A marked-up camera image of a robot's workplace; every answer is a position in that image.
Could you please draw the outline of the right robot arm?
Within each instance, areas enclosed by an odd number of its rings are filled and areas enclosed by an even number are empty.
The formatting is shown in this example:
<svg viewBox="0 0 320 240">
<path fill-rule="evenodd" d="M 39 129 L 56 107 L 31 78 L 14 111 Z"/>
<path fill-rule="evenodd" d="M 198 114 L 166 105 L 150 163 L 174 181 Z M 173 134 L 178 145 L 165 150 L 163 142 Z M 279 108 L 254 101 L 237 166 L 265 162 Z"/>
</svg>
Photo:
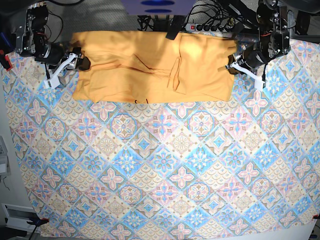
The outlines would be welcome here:
<svg viewBox="0 0 320 240">
<path fill-rule="evenodd" d="M 10 4 L 8 32 L 15 51 L 22 57 L 33 57 L 36 62 L 52 67 L 46 72 L 46 89 L 63 88 L 60 78 L 64 70 L 88 73 L 91 68 L 120 69 L 126 76 L 134 73 L 155 74 L 164 70 L 164 64 L 180 59 L 180 50 L 192 55 L 193 43 L 208 43 L 205 53 L 211 54 L 219 66 L 237 51 L 231 38 L 179 32 L 175 36 L 160 31 L 88 31 L 74 35 L 73 48 L 48 41 L 44 26 L 49 16 L 43 2 L 16 0 Z"/>
</svg>

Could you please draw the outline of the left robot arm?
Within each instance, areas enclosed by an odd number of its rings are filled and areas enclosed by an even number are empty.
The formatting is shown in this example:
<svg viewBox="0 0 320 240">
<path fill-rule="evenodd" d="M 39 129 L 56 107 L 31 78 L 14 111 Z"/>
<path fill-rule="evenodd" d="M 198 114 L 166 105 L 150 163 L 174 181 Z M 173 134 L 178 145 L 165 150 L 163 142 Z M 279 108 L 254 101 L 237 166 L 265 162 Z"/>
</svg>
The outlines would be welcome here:
<svg viewBox="0 0 320 240">
<path fill-rule="evenodd" d="M 246 74 L 254 79 L 254 88 L 262 91 L 267 85 L 267 65 L 291 50 L 287 23 L 287 7 L 277 0 L 259 0 L 256 11 L 241 0 L 219 0 L 219 5 L 236 20 L 232 38 L 252 35 L 255 43 L 228 57 L 225 68 L 232 75 Z"/>
</svg>

